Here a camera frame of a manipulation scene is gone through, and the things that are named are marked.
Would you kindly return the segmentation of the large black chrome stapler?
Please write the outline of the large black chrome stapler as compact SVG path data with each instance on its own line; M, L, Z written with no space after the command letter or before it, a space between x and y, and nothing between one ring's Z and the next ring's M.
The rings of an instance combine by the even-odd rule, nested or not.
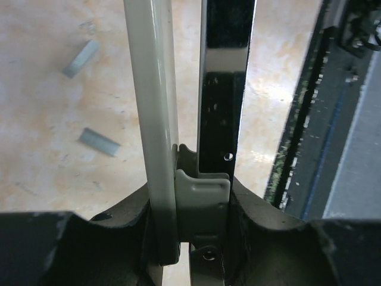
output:
M197 148L179 143L170 1L125 1L158 261L189 245L192 285L224 285L227 233L255 1L202 1Z

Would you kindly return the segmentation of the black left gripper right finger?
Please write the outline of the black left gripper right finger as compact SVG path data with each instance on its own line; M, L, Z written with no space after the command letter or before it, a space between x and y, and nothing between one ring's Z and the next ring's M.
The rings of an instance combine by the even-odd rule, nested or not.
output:
M227 285L379 285L380 221L303 221L234 180L224 245Z

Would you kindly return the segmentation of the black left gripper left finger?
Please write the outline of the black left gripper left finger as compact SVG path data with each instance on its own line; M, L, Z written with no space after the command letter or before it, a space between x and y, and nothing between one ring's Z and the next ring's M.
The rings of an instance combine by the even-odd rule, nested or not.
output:
M148 188L86 220L1 214L2 285L161 285Z

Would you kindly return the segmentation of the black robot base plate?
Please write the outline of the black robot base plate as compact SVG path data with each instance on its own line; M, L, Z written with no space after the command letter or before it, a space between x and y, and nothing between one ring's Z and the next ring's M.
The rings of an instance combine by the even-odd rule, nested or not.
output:
M323 1L264 198L302 220L323 218L372 56L379 1Z

